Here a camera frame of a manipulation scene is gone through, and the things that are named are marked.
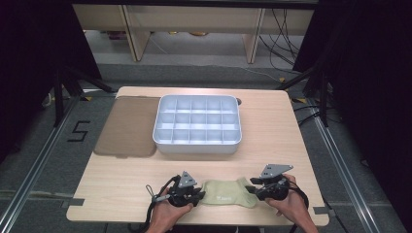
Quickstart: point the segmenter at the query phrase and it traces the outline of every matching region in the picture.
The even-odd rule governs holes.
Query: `wooden table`
[[[328,215],[315,215],[323,207],[311,162],[286,92],[281,90],[209,89],[175,87],[123,87],[120,96],[165,94],[227,94],[242,100],[239,106],[242,141],[234,154],[162,154],[151,157],[116,158],[93,153],[74,198],[82,206],[70,206],[73,221],[144,222],[151,202],[149,184],[158,192],[173,176],[188,171],[201,186],[207,180],[235,181],[258,177],[268,163],[291,164],[289,174],[309,197],[309,213],[318,226],[328,224]],[[240,206],[198,205],[181,224],[290,225],[264,202],[252,209]]]

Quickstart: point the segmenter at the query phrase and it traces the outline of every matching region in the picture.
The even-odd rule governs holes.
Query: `cable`
[[[272,62],[272,52],[269,53],[269,61],[270,61],[270,65],[271,65],[271,66],[273,67],[273,69],[275,69],[275,70],[283,71],[283,72],[290,73],[290,74],[294,74],[294,75],[299,75],[299,74],[297,74],[297,73],[295,73],[295,72],[293,72],[293,71],[287,71],[287,70],[283,70],[283,69],[281,69],[281,68],[276,67],[276,66],[273,64],[273,62]]]
[[[272,47],[269,47],[269,46],[266,44],[266,42],[263,40],[263,38],[261,38],[261,36],[259,36],[259,38],[260,38],[260,40],[263,42],[263,44],[267,47],[267,49],[268,49],[271,53],[279,56],[279,58],[281,58],[282,60],[288,62],[290,65],[293,65],[293,64],[294,64],[292,61],[290,61],[289,59],[285,58],[282,54],[280,54],[279,52],[275,51],[275,50],[273,49],[273,48],[275,47],[275,45],[273,45]]]
[[[309,198],[306,195],[306,193],[304,193],[302,189],[300,189],[300,187],[296,183],[291,182],[291,181],[289,182],[293,183],[296,186],[296,187],[289,187],[289,189],[297,192],[297,194],[300,195],[300,197],[303,199],[303,202],[305,203],[306,209],[308,209],[309,208]],[[293,233],[296,230],[296,228],[297,228],[297,225],[294,224],[289,232]]]
[[[332,118],[330,118],[330,117],[326,117],[328,120],[330,120],[330,121],[332,121],[332,122],[335,122],[335,123],[343,123],[342,121],[338,121],[338,120],[335,120],[335,119],[332,119]]]
[[[107,232],[107,228],[109,227],[109,223],[104,224],[103,233]]]
[[[308,116],[307,118],[300,120],[299,121],[299,127],[302,126],[303,123],[305,123],[306,121],[308,121],[309,119],[311,119],[312,117],[318,117],[321,114],[321,112],[315,112],[314,114]]]
[[[296,112],[296,111],[303,110],[303,109],[308,109],[308,108],[319,108],[319,106],[309,105],[309,106],[305,106],[305,107],[301,107],[301,108],[294,109],[293,111]]]
[[[261,72],[257,72],[257,71],[252,71],[252,70],[249,70],[249,69],[247,69],[247,68],[242,68],[242,67],[238,67],[238,68],[240,68],[240,69],[242,69],[242,70],[245,70],[245,71],[247,71],[247,72],[253,73],[253,74],[263,75],[263,76],[269,77],[270,79],[272,79],[272,80],[274,80],[274,81],[276,81],[276,82],[278,82],[278,83],[281,83],[279,80],[276,80],[276,78],[271,77],[271,76],[268,75],[268,74],[261,73]]]
[[[327,206],[331,211],[334,211],[334,212],[335,212],[336,220],[337,220],[337,221],[339,222],[339,224],[342,226],[343,230],[344,230],[346,233],[349,233],[348,229],[345,227],[345,225],[343,224],[342,220],[341,220],[340,217],[337,215],[336,211],[329,205],[329,203],[327,202],[327,200],[325,199],[325,197],[324,197],[323,195],[322,195],[322,199],[324,200],[326,206]]]
[[[154,43],[154,45],[161,51],[163,51],[165,54],[169,54],[169,52],[167,52],[166,50],[164,50],[160,45],[158,45],[155,40],[152,39],[152,37],[149,37],[149,40],[151,40],[151,42]]]
[[[277,45],[277,46],[278,46],[279,48],[281,48],[282,50],[287,50],[287,51],[289,51],[289,52],[291,53],[291,55],[292,55],[293,60],[295,60],[295,59],[296,59],[296,52],[293,51],[292,47],[294,47],[297,51],[299,51],[299,49],[298,49],[298,48],[291,42],[291,40],[289,39],[288,23],[287,23],[287,21],[286,21],[287,15],[288,15],[288,10],[287,10],[287,9],[284,9],[284,20],[283,20],[283,22],[282,22],[282,26],[281,26],[281,24],[279,23],[279,20],[278,20],[278,18],[276,17],[275,11],[274,11],[273,9],[272,9],[272,14],[273,14],[273,16],[274,16],[274,18],[275,18],[275,20],[276,20],[276,24],[278,25],[278,28],[279,28],[279,35],[278,35],[278,37],[276,38],[276,41],[274,41],[274,43],[275,43],[275,45]],[[285,42],[287,43],[289,49],[285,49],[285,48],[283,48],[283,47],[281,47],[281,46],[279,46],[279,45],[277,44],[277,42],[278,42],[278,40],[279,40],[279,37],[280,37],[281,35],[282,35],[282,37],[284,38]]]
[[[159,192],[158,195],[156,195],[155,197],[160,196],[161,193],[163,193],[163,191],[167,188],[167,186],[168,186],[170,183],[175,182],[175,181],[176,181],[177,179],[179,179],[179,178],[180,178],[180,176],[175,176],[175,177],[171,178],[171,179],[160,189],[160,192]],[[133,227],[131,226],[131,223],[128,223],[128,224],[127,224],[127,229],[128,229],[130,232],[132,232],[132,233],[142,233],[142,232],[145,232],[145,231],[148,229],[149,224],[151,223],[152,210],[154,209],[155,204],[156,204],[156,202],[155,202],[155,201],[152,201],[151,204],[149,205],[148,212],[147,212],[147,214],[146,214],[146,221],[145,221],[145,223],[144,223],[143,225],[141,225],[138,229],[133,229]]]

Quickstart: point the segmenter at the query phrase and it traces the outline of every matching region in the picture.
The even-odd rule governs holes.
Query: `gray floor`
[[[280,78],[288,80],[293,77],[293,74],[272,68],[269,53],[261,43],[255,64],[247,64],[240,35],[194,37],[188,33],[170,35],[156,32],[150,39],[143,60],[138,63],[132,61],[126,41],[110,41],[105,33],[97,31],[87,31],[86,37],[104,81],[112,87],[149,85],[273,89],[279,85]],[[267,43],[271,42],[267,36],[263,38]],[[299,45],[302,38],[292,37],[292,40]],[[287,52],[280,52],[290,57]],[[272,63],[281,69],[290,70],[292,67],[280,59],[274,58]],[[82,85],[93,88],[87,83]],[[290,88],[290,97],[303,97],[301,89],[304,85],[305,82],[302,82]],[[67,209],[63,205],[76,191],[113,101],[113,96],[102,95],[77,103],[12,232],[127,232],[124,223],[71,222],[65,217]],[[292,106],[299,108],[305,104],[292,103]],[[309,109],[295,113],[296,120],[312,114]],[[360,164],[361,154],[344,123],[338,122],[341,120],[339,114],[331,110],[328,117],[329,130],[381,232],[406,232],[373,174]],[[0,165],[1,210],[8,206],[14,191],[23,182],[52,132],[53,118],[53,105],[39,112],[33,119],[32,127],[21,139],[21,150],[10,154]],[[79,138],[79,135],[72,133],[79,120],[89,121],[79,128],[87,131],[86,139],[81,143],[70,143],[69,139]],[[314,120],[309,120],[300,129],[323,196],[350,232],[365,232]],[[266,233],[289,232],[289,229],[262,228]],[[320,231],[344,232],[334,216]]]

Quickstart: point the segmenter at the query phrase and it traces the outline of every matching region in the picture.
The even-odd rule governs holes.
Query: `black cable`
[[[270,65],[272,65],[272,67],[273,67],[275,70],[282,71],[282,72],[286,72],[286,73],[289,73],[289,74],[300,75],[299,72],[288,71],[288,70],[284,70],[284,69],[281,69],[281,68],[276,67],[276,66],[273,64],[273,62],[272,62],[272,53],[275,53],[277,56],[279,56],[281,59],[285,60],[285,61],[288,62],[288,63],[290,63],[291,61],[289,61],[287,58],[285,58],[285,57],[284,57],[282,54],[280,54],[279,52],[273,50],[273,47],[272,47],[272,48],[269,47],[269,46],[263,41],[263,39],[261,38],[261,36],[259,36],[259,37],[260,37],[261,41],[264,43],[264,45],[267,47],[267,49],[269,50],[269,61],[270,61]]]
[[[284,21],[282,22],[282,26],[281,26],[281,24],[279,23],[279,20],[278,20],[278,18],[276,17],[275,11],[274,11],[273,9],[272,9],[272,14],[273,14],[273,16],[274,16],[274,18],[275,18],[275,20],[276,20],[276,24],[278,25],[278,28],[279,28],[279,35],[278,35],[278,37],[276,38],[276,41],[274,41],[274,43],[275,43],[279,48],[281,48],[281,49],[283,49],[283,50],[287,50],[287,49],[285,49],[285,48],[283,48],[283,47],[281,47],[281,46],[279,46],[279,45],[277,44],[277,41],[278,41],[279,37],[282,35],[282,37],[284,38],[285,42],[287,43],[287,45],[288,45],[288,47],[289,47],[289,49],[288,49],[287,51],[289,51],[289,52],[291,53],[293,60],[295,60],[295,59],[296,59],[296,57],[295,57],[296,52],[293,51],[292,47],[294,47],[297,51],[299,51],[299,49],[298,49],[298,48],[291,42],[291,40],[289,39],[288,23],[287,23],[287,21],[286,21],[286,18],[287,18],[287,15],[288,15],[288,11],[287,11],[286,9],[284,9]]]
[[[326,117],[328,120],[335,122],[335,123],[343,123],[342,121],[337,121],[336,119],[332,119],[330,117]]]
[[[167,188],[167,186],[168,186],[170,183],[175,182],[175,181],[176,181],[177,179],[179,179],[179,178],[180,178],[179,175],[176,176],[176,177],[171,178],[171,179],[160,189],[160,192],[159,192],[158,195],[156,195],[155,197],[159,197],[159,196],[161,195],[161,193],[163,193],[163,191]],[[145,223],[144,223],[143,225],[141,225],[138,229],[133,229],[133,227],[131,226],[131,223],[128,223],[128,224],[127,224],[127,229],[128,229],[130,232],[132,232],[132,233],[145,232],[145,231],[148,229],[149,224],[151,223],[152,210],[154,209],[155,204],[156,204],[156,202],[153,201],[153,202],[151,203],[151,205],[149,205],[148,212],[147,212],[147,214],[146,214],[146,221],[145,221]]]
[[[261,36],[259,36],[259,38],[260,38],[260,40],[263,42],[263,44],[267,47],[267,49],[268,49],[271,53],[279,56],[279,58],[281,58],[282,60],[288,62],[290,65],[293,65],[293,62],[292,62],[292,61],[288,60],[288,59],[285,58],[282,54],[280,54],[279,52],[277,52],[277,51],[275,51],[275,50],[273,49],[274,45],[273,45],[272,47],[269,47],[269,46],[266,44],[266,42],[264,42],[263,38],[261,38]]]
[[[309,198],[308,198],[308,196],[306,195],[306,193],[304,193],[304,192],[302,191],[302,189],[300,189],[300,187],[299,187],[296,183],[291,182],[291,181],[289,181],[289,182],[290,182],[290,183],[293,183],[294,185],[296,185],[296,187],[289,187],[289,189],[297,192],[297,194],[299,194],[300,197],[302,197],[303,202],[305,203],[306,209],[309,209]],[[293,232],[296,230],[296,228],[297,228],[297,225],[294,224],[289,232],[290,232],[290,233],[293,233]]]
[[[339,224],[342,226],[343,230],[344,230],[346,233],[349,233],[348,229],[345,227],[345,225],[343,224],[342,220],[341,220],[340,217],[337,215],[336,211],[329,205],[329,203],[327,202],[327,200],[325,199],[325,197],[324,197],[323,195],[322,195],[322,199],[324,200],[326,206],[327,206],[331,211],[334,211],[334,212],[335,212],[336,220],[337,220],[337,221],[339,222]]]
[[[104,224],[104,228],[103,228],[103,233],[107,232],[107,227],[109,226],[109,223],[105,223]]]
[[[288,22],[286,21],[287,14],[288,14],[288,9],[284,9],[284,21],[285,21],[286,38],[288,39],[288,44],[290,46],[293,46],[297,51],[299,51],[299,49],[292,43],[291,39],[289,39]]]
[[[303,123],[305,123],[306,121],[308,121],[309,119],[311,119],[312,117],[318,117],[321,114],[321,112],[315,112],[314,114],[308,116],[307,118],[300,120],[299,121],[299,127],[302,126]]]
[[[317,105],[308,105],[308,106],[305,106],[305,107],[294,109],[293,111],[296,112],[296,111],[303,110],[303,109],[308,109],[308,108],[320,108],[320,107],[317,106]]]

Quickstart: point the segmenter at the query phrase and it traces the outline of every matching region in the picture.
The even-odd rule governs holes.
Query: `wrist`
[[[305,233],[318,233],[318,228],[310,217],[306,217],[296,225],[300,227]]]
[[[146,233],[164,233],[166,232],[162,226],[156,225],[156,224],[150,224],[149,229],[146,231]]]

